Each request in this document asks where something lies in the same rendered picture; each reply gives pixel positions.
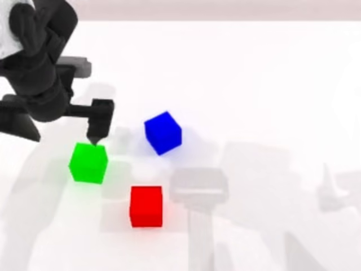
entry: red cube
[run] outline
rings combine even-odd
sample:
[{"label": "red cube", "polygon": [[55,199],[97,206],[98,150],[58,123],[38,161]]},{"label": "red cube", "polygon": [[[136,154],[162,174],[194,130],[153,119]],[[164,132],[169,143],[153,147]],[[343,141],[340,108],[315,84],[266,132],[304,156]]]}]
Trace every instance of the red cube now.
[{"label": "red cube", "polygon": [[129,216],[131,225],[134,228],[162,227],[162,187],[132,186]]}]

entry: cube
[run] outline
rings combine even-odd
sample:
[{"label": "cube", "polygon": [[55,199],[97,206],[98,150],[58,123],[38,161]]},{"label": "cube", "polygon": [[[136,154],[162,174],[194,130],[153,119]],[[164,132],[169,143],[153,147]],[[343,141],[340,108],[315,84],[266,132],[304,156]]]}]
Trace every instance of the cube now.
[{"label": "cube", "polygon": [[162,187],[132,186],[130,192],[129,216],[133,228],[162,227]]},{"label": "cube", "polygon": [[168,111],[144,123],[146,138],[158,155],[182,144],[182,128]]},{"label": "cube", "polygon": [[76,182],[103,183],[108,166],[105,147],[77,143],[69,163],[69,169]]}]

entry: white background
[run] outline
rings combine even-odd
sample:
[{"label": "white background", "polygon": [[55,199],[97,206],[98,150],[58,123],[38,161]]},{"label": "white background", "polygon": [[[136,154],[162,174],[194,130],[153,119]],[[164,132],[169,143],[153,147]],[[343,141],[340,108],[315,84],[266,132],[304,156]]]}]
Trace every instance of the white background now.
[{"label": "white background", "polygon": [[[218,266],[300,270],[286,267],[290,232],[305,246],[292,250],[308,262],[302,270],[321,270],[305,254],[324,270],[360,270],[357,206],[324,213],[316,192],[324,163],[333,173],[360,169],[361,24],[82,22],[64,55],[93,64],[91,78],[74,82],[74,102],[114,94],[111,135],[102,141],[109,171],[102,186],[74,183],[68,173],[85,120],[37,124],[41,143],[0,135],[1,270],[188,270],[187,212],[168,195],[180,167],[220,167],[228,177],[229,199],[213,216]],[[1,95],[12,92],[0,83]],[[165,110],[184,144],[157,157],[143,123]],[[252,144],[289,151],[287,173],[275,161],[259,165]],[[242,161],[255,170],[242,171]],[[276,184],[264,167],[292,172],[300,184]],[[237,179],[257,174],[266,181]],[[164,228],[131,229],[134,183],[163,185]]]}]

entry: white table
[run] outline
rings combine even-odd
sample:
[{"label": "white table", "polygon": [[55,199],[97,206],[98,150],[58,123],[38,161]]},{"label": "white table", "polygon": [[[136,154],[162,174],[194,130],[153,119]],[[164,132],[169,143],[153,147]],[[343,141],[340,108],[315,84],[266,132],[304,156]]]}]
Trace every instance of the white table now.
[{"label": "white table", "polygon": [[[324,163],[360,169],[360,41],[359,23],[81,22],[65,55],[93,63],[92,77],[74,82],[74,102],[116,102],[102,141],[108,173],[101,186],[69,175],[85,120],[38,124],[41,143],[1,134],[0,270],[184,271],[197,260],[188,245],[198,230],[213,236],[218,270],[299,270],[285,269],[290,253],[304,270],[321,270],[313,258],[327,271],[360,270],[360,201],[325,213],[316,196]],[[5,80],[0,90],[12,92]],[[143,122],[165,110],[184,143],[157,157]],[[229,186],[213,232],[199,213],[189,240],[187,211],[168,193],[182,167],[220,167]],[[337,195],[342,187],[358,199],[357,178],[344,179]],[[163,185],[162,229],[130,227],[139,183]]]}]

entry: blue cube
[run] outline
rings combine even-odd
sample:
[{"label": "blue cube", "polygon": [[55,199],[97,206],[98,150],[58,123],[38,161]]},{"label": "blue cube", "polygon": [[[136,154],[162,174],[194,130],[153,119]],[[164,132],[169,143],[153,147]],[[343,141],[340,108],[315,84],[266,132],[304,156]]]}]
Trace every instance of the blue cube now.
[{"label": "blue cube", "polygon": [[168,111],[145,123],[146,137],[158,155],[162,155],[182,144],[182,128]]}]

